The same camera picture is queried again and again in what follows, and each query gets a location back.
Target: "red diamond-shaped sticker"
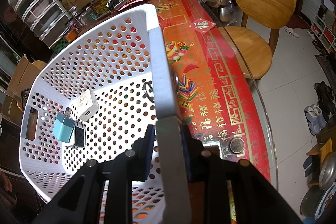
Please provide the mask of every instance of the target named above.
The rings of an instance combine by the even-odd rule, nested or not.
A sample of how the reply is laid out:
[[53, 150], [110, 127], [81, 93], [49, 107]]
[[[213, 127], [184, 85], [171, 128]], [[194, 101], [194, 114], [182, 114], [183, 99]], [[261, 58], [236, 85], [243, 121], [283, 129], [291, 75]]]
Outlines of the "red diamond-shaped sticker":
[[215, 25], [216, 23], [214, 22], [211, 22], [203, 18], [198, 18], [191, 25], [189, 25], [189, 27], [200, 33], [206, 33]]

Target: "chair seat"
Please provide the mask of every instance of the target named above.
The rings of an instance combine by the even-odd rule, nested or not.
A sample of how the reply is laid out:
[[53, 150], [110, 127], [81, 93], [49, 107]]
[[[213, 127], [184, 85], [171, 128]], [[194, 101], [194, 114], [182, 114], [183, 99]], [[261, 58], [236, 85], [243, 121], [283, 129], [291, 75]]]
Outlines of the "chair seat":
[[[228, 26], [225, 30], [237, 45], [254, 79], [262, 78], [272, 64], [272, 51], [268, 43], [250, 29]], [[240, 64], [245, 78], [251, 78], [245, 65]]]

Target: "laundry basket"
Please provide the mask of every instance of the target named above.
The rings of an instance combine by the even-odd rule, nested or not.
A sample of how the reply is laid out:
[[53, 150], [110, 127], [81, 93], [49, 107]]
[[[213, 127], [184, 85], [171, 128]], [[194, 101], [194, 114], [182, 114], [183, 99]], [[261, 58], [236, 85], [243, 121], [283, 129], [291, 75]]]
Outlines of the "laundry basket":
[[[144, 93], [145, 82], [152, 83], [155, 104], [153, 91], [147, 88], [150, 98]], [[95, 93], [100, 109], [83, 122], [73, 103], [87, 89]], [[34, 81], [21, 127], [22, 173], [50, 201], [87, 160], [113, 160], [144, 136], [148, 124], [178, 115], [174, 90], [153, 5], [99, 24], [63, 49]], [[34, 138], [27, 133], [31, 107], [38, 111]], [[53, 135], [56, 115], [66, 107], [85, 127], [84, 148], [67, 147]], [[134, 221], [159, 223], [165, 200], [157, 141], [148, 179], [132, 186]]]

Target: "human hand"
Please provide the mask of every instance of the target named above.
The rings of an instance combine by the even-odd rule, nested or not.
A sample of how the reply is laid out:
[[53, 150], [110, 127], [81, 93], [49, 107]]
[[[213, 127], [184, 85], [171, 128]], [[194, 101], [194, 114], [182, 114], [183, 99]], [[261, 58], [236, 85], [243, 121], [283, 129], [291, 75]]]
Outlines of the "human hand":
[[3, 185], [5, 187], [5, 191], [11, 192], [13, 190], [12, 184], [9, 179], [6, 177], [5, 173], [0, 170], [0, 176], [2, 177]]

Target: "orange tablecloth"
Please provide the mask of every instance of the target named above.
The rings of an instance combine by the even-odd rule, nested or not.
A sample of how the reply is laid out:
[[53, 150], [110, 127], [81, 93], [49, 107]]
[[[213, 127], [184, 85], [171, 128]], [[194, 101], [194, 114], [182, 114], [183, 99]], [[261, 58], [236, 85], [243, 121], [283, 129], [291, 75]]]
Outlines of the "orange tablecloth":
[[[202, 34], [189, 25], [212, 21], [197, 0], [150, 0], [157, 10], [171, 68], [180, 83], [183, 122], [203, 144], [220, 144], [224, 159], [248, 159], [270, 181], [264, 134], [235, 53], [217, 27]], [[230, 150], [233, 138], [244, 150]]]

